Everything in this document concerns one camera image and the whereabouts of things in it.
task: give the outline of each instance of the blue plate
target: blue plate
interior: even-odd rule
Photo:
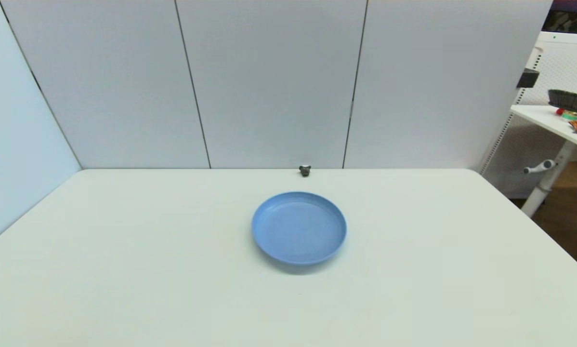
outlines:
[[[252,219],[256,244],[271,258],[313,265],[334,255],[346,238],[346,220],[332,202],[295,191],[273,196]]]

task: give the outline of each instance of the tabletop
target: tabletop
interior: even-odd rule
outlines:
[[[251,217],[344,213],[282,268]],[[577,263],[468,170],[85,170],[0,236],[0,347],[577,347]]]
[[[556,110],[557,108],[553,106],[511,106],[511,113],[531,121],[577,145],[577,133],[573,131],[568,120],[556,115]]]

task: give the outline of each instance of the wooden floor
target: wooden floor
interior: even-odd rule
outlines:
[[[577,261],[577,162],[566,167],[533,220]]]

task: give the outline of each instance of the white wall panel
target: white wall panel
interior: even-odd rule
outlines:
[[[341,167],[365,0],[178,0],[212,167]]]
[[[172,0],[3,0],[84,168],[209,167]]]
[[[80,169],[0,8],[0,233]]]
[[[476,169],[549,0],[370,0],[345,167]]]

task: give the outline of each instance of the black brush bristles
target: black brush bristles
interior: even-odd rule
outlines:
[[[566,92],[564,90],[548,90],[550,105],[557,108],[564,108],[571,112],[577,112],[577,93]]]

